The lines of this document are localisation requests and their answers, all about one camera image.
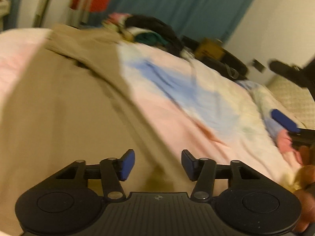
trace tie-dye bedsheet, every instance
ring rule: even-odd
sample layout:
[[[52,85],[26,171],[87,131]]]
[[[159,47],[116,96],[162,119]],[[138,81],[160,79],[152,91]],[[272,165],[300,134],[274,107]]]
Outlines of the tie-dye bedsheet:
[[[122,43],[118,50],[135,104],[178,159],[183,149],[219,164],[238,159],[278,183],[292,182],[296,169],[243,87],[195,59],[142,44]]]

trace curtain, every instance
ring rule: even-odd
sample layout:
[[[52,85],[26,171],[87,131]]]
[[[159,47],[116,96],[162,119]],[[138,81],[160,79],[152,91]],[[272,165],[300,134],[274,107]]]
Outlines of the curtain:
[[[21,0],[11,0],[10,14],[3,18],[4,30],[16,28],[20,2]]]
[[[252,0],[111,0],[105,12],[91,13],[89,24],[97,26],[112,12],[156,17],[180,35],[226,41]]]

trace white wall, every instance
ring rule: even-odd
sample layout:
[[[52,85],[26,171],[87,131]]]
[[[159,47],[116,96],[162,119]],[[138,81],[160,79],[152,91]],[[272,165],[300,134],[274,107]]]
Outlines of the white wall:
[[[305,66],[315,54],[315,0],[254,0],[225,48],[243,63],[269,59]],[[266,84],[274,73],[250,67],[248,78]]]
[[[39,0],[21,0],[17,26],[32,27]],[[50,28],[56,22],[65,23],[67,20],[70,0],[50,0],[44,19],[43,27]]]

